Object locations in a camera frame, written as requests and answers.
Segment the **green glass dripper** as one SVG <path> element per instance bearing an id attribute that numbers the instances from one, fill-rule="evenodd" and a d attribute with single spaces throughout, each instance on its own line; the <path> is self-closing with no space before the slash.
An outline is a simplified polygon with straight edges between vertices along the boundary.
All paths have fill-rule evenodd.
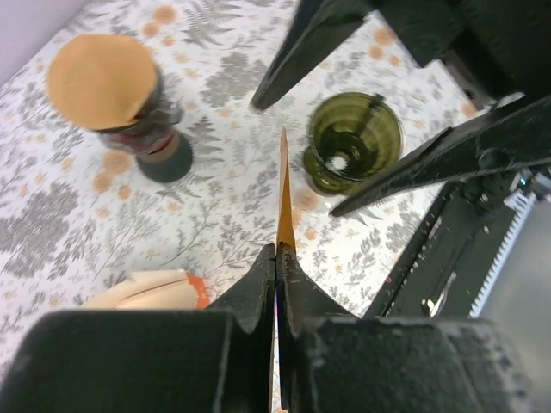
<path id="1" fill-rule="evenodd" d="M 310 185 L 328 195 L 350 195 L 401 156 L 403 133 L 385 97 L 334 95 L 314 110 L 303 165 Z"/>

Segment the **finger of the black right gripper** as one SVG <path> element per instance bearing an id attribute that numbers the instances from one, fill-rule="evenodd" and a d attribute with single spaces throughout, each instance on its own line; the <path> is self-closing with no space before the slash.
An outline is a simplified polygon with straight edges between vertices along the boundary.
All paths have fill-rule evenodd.
<path id="1" fill-rule="evenodd" d="M 302 0 L 251 106 L 266 110 L 344 43 L 375 9 L 372 1 Z"/>
<path id="2" fill-rule="evenodd" d="M 343 217 L 388 196 L 439 182 L 550 162 L 550 96 L 524 97 L 444 129 L 332 208 Z"/>

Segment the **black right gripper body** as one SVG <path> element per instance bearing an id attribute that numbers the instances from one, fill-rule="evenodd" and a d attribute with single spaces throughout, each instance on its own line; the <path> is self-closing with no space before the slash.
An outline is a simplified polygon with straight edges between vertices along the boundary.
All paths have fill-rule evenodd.
<path id="1" fill-rule="evenodd" d="M 492 98 L 550 91 L 548 1 L 376 1 L 387 24 L 425 66 L 452 52 Z"/>

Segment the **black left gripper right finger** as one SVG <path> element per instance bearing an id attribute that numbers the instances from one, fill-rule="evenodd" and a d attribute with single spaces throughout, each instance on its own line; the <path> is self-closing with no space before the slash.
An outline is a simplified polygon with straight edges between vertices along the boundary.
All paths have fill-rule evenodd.
<path id="1" fill-rule="evenodd" d="M 281 403 L 290 412 L 536 412 L 511 342 L 485 320 L 360 319 L 276 252 Z"/>

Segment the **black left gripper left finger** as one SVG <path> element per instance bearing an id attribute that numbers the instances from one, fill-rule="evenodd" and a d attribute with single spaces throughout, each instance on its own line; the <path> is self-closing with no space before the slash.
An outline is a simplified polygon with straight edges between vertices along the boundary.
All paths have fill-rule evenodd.
<path id="1" fill-rule="evenodd" d="M 203 310 L 57 311 L 27 333 L 4 412 L 268 412 L 276 250 Z"/>

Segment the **brown paper coffee filter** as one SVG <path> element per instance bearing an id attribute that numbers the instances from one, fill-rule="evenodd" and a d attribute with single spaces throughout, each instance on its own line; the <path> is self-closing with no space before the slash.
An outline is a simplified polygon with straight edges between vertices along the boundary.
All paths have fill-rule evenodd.
<path id="1" fill-rule="evenodd" d="M 46 89 L 65 119 L 103 130 L 133 124 L 157 83 L 150 50 L 135 38 L 81 34 L 53 59 Z"/>

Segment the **orange coffee filter box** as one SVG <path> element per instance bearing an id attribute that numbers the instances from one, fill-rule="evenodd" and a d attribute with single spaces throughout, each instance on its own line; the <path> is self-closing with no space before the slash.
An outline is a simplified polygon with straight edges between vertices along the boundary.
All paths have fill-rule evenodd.
<path id="1" fill-rule="evenodd" d="M 204 281 L 182 269 L 139 271 L 88 299 L 86 309 L 201 310 L 210 305 Z"/>

